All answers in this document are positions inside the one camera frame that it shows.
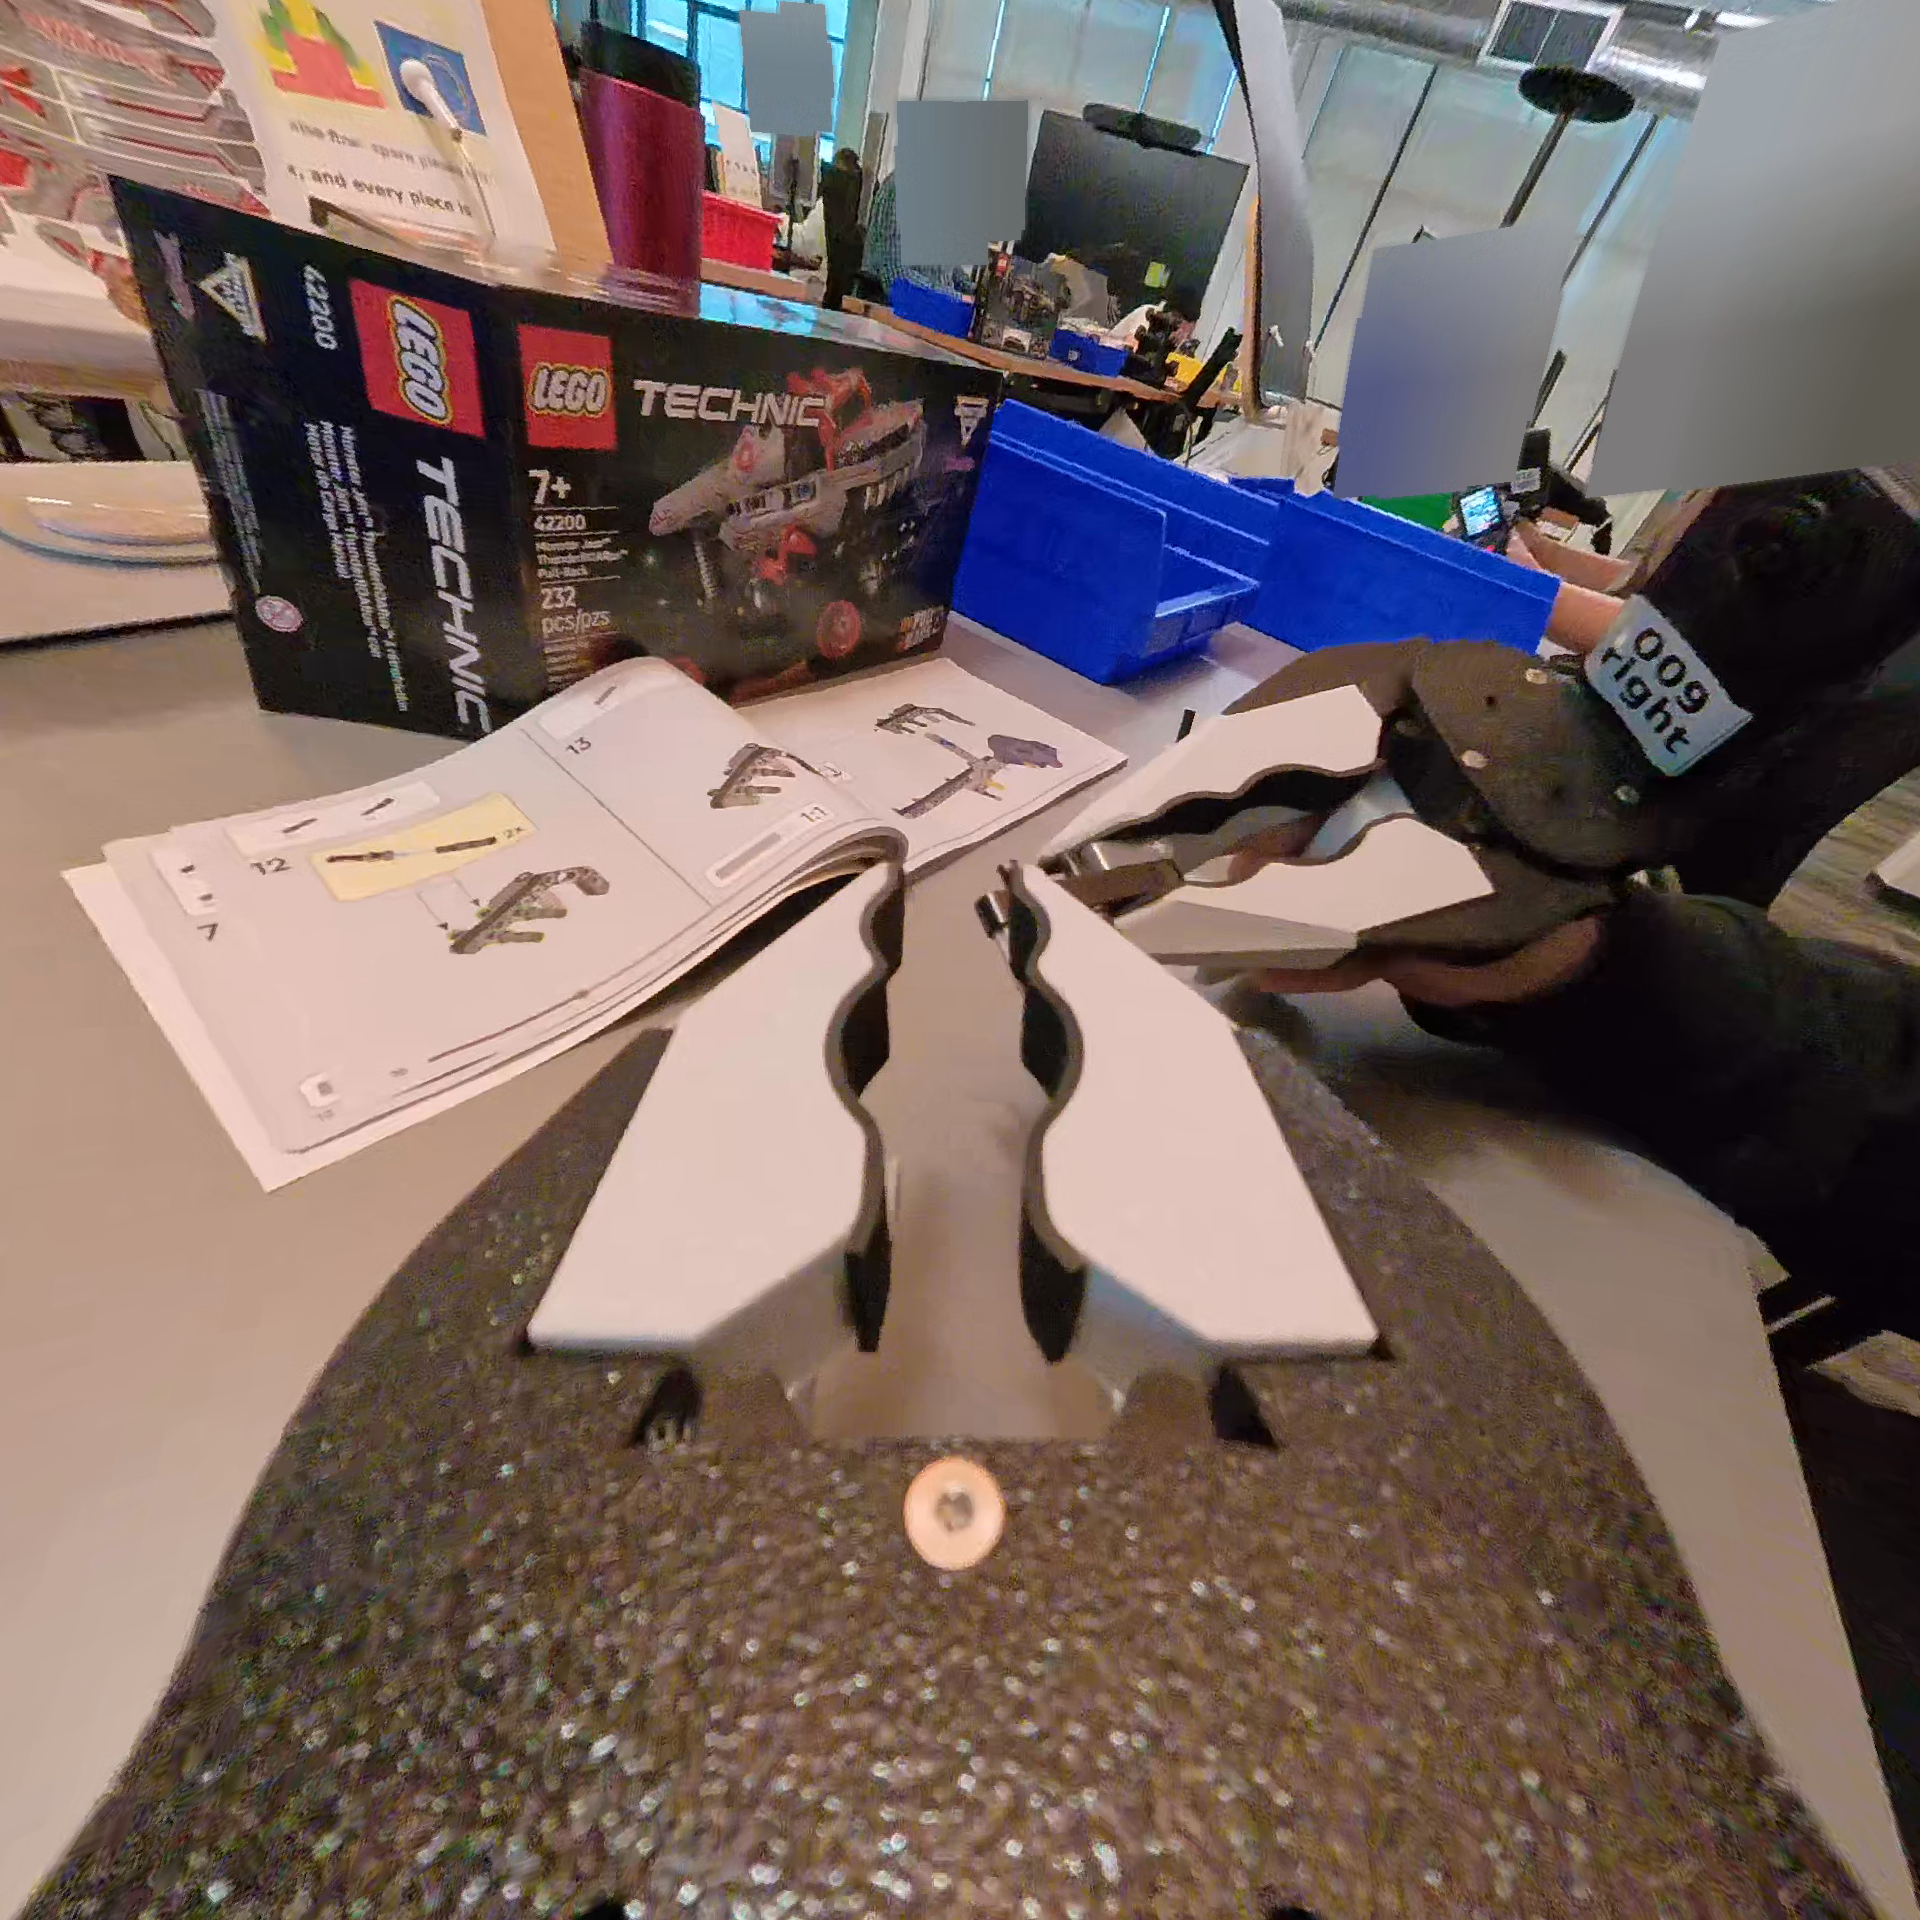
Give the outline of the person's right hand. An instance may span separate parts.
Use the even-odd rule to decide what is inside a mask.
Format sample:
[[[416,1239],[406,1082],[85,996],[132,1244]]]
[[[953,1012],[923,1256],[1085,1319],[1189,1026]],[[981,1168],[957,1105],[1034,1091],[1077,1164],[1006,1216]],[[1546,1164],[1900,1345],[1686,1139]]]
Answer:
[[[1519,1007],[1584,972],[1601,933],[1605,923],[1595,915],[1554,924],[1540,939],[1484,962],[1408,947],[1359,947],[1320,968],[1258,968],[1249,984],[1269,996],[1346,996],[1385,984],[1408,1002],[1440,1011]]]

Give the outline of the black device with screen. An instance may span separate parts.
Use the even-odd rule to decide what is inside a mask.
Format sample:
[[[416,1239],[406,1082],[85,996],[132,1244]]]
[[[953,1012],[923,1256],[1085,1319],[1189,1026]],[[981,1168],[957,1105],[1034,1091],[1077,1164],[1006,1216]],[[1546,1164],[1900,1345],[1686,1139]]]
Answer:
[[[1513,481],[1457,491],[1444,533],[1484,550],[1502,550],[1519,521],[1548,521],[1561,536],[1584,525],[1595,555],[1605,556],[1612,550],[1609,507],[1550,458],[1548,428],[1526,430]]]

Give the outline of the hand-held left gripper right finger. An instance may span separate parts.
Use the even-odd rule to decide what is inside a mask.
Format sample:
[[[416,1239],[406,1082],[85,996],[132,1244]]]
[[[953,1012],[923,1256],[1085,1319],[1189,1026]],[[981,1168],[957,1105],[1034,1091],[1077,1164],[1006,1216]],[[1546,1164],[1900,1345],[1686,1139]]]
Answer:
[[[1377,1323],[1238,1026],[1034,865],[998,943],[1040,1120],[1020,1176],[1020,1312],[1108,1400],[1227,1368],[1355,1358]]]

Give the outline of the black floor lamp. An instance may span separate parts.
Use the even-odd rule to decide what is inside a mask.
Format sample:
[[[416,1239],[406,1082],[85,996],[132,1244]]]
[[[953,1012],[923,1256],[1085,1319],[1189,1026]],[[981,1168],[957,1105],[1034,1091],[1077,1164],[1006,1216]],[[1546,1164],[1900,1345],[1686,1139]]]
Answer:
[[[1626,83],[1577,66],[1530,66],[1519,82],[1519,95],[1530,109],[1548,117],[1548,130],[1502,215],[1502,231],[1513,231],[1523,218],[1536,184],[1546,179],[1575,123],[1609,128],[1634,109],[1634,97]]]

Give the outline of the white plastic base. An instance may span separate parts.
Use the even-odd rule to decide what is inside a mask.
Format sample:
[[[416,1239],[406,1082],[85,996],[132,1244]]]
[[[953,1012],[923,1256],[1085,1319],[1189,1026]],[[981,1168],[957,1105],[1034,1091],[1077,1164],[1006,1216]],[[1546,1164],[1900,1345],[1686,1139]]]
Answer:
[[[3,643],[223,621],[230,584],[150,337],[3,288]]]

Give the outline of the printed instruction board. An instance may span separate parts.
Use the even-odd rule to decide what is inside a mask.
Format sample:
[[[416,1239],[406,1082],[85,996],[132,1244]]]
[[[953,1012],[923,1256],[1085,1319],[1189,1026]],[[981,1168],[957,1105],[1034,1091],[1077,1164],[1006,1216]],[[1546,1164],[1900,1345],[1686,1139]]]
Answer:
[[[3,3],[3,288],[110,294],[110,179],[601,264],[560,37],[578,21],[583,3]]]

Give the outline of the white instruction booklet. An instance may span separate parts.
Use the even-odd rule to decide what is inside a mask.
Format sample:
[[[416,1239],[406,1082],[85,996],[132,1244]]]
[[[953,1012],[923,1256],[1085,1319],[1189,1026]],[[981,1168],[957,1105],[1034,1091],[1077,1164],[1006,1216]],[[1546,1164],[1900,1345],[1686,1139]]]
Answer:
[[[261,1190],[595,1037],[811,885],[1124,756],[934,657],[730,707],[631,658],[416,773],[64,876]]]

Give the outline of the another person's forearm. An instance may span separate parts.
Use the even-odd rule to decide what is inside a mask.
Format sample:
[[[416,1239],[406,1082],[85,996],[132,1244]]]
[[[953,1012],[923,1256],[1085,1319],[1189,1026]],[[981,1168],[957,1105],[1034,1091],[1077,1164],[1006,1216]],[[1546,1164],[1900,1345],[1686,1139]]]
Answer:
[[[1536,521],[1513,525],[1503,556],[1554,578],[1546,637],[1577,657],[1598,649],[1643,572],[1633,556],[1548,538]]]

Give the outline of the black toy set box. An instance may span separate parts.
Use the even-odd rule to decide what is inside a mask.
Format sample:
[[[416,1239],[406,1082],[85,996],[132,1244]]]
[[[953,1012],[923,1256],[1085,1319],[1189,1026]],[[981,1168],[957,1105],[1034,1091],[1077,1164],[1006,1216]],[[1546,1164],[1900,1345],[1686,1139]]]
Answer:
[[[941,654],[1002,374],[890,326],[110,179],[258,707],[478,740]]]

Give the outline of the maroon cylindrical container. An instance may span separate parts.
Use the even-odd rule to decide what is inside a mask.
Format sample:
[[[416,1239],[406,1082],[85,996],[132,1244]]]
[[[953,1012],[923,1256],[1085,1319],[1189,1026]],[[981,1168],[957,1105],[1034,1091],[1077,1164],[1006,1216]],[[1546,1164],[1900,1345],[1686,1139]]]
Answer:
[[[583,71],[578,117],[612,264],[698,283],[706,194],[698,109]]]

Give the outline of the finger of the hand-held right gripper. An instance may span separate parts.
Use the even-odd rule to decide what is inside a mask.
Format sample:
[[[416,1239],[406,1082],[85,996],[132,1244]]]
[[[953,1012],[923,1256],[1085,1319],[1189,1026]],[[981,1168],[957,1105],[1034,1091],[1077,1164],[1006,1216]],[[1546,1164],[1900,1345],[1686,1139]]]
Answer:
[[[1496,893],[1474,854],[1429,827],[1397,781],[1377,773],[1291,861],[1247,878],[1181,882],[1113,929],[1142,956],[1191,968],[1320,972],[1365,936]]]
[[[1377,773],[1380,732],[1359,684],[1225,711],[1102,785],[1040,855],[1158,838],[1189,878],[1203,876],[1280,827],[1334,813]]]

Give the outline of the black computer monitor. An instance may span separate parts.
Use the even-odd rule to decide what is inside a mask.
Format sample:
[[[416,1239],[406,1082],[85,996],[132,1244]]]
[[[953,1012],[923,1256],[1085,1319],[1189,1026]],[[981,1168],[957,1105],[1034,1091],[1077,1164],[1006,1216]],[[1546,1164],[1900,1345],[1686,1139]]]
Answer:
[[[1046,109],[1011,250],[1100,273],[1123,313],[1150,303],[1198,326],[1247,184],[1247,159],[1139,147]]]

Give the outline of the grey desk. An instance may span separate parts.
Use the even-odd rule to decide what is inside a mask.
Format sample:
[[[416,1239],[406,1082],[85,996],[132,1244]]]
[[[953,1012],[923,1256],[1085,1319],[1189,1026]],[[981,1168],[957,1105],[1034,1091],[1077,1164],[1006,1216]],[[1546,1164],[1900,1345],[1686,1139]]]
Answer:
[[[104,842],[387,781],[442,745],[270,718],[230,624],[3,649],[3,1913],[110,1788],[323,1358],[419,1239],[632,1037],[261,1190],[60,871]],[[995,861],[923,878],[874,1086],[903,1164],[874,1354],[805,1400],[828,1443],[1091,1438],[1088,1376],[1026,1345],[1015,1164],[1037,1091],[972,923]],[[1667,1173],[1554,1115],[1390,991],[1253,1015],[1513,1270],[1634,1455],[1812,1812],[1886,1915],[1915,1915],[1889,1703],[1860,1703],[1831,1550],[1765,1358],[1763,1256]]]

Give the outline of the small background toy box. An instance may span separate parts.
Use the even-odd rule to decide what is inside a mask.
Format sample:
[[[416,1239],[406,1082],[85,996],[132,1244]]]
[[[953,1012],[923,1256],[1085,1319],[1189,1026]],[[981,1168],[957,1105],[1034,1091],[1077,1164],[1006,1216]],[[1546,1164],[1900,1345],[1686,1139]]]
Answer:
[[[1070,279],[1054,266],[995,249],[972,279],[969,343],[1015,357],[1050,357],[1070,294]]]

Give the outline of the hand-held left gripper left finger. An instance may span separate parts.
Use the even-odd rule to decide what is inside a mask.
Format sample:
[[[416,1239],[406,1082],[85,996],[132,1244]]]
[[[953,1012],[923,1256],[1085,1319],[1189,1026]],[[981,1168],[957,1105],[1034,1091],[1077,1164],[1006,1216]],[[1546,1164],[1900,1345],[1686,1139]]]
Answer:
[[[828,889],[669,1030],[526,1336],[810,1394],[876,1349],[890,1176],[863,1105],[890,1062],[903,867]]]

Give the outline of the blue plastic bin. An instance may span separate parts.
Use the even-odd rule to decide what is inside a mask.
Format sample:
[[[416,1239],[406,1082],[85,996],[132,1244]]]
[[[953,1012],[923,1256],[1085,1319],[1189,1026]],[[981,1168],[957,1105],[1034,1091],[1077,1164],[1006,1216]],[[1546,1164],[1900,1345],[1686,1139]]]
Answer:
[[[1253,612],[1280,502],[998,400],[949,607],[1091,684],[1203,657]]]
[[[1502,643],[1532,657],[1560,578],[1431,533],[1418,521],[1295,491],[1282,477],[1234,477],[1280,510],[1260,595],[1241,615],[1295,654],[1355,643]]]

